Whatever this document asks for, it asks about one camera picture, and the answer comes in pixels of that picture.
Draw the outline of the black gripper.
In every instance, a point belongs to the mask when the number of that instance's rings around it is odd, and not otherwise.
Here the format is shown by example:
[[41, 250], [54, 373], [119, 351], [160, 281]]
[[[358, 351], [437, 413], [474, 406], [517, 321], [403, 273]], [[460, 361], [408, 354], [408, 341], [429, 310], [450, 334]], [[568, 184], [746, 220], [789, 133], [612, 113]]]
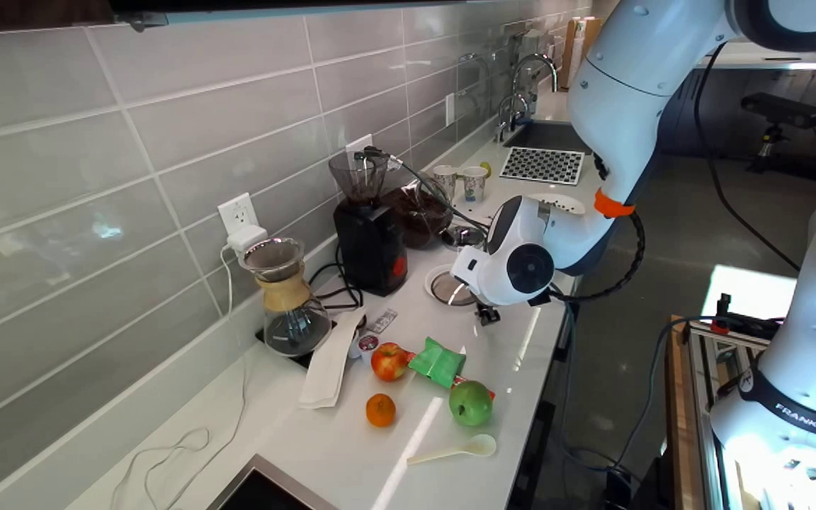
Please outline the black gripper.
[[480, 325], [493, 325], [501, 321], [501, 311], [498, 311], [498, 305], [477, 303], [477, 321], [480, 321]]

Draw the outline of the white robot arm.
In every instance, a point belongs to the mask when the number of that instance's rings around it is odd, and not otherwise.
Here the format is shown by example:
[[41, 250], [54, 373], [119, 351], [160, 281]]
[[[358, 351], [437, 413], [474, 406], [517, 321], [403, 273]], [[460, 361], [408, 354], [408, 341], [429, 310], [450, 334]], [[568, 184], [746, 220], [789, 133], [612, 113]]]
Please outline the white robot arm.
[[[663, 109], [707, 55], [741, 36], [816, 50], [816, 0], [622, 0], [571, 89], [571, 123], [606, 168], [593, 205], [565, 213], [508, 198], [487, 243], [462, 250], [453, 274], [490, 305], [544, 296], [636, 213]], [[816, 213], [789, 318], [758, 368], [717, 400], [712, 432], [768, 498], [816, 510]]]

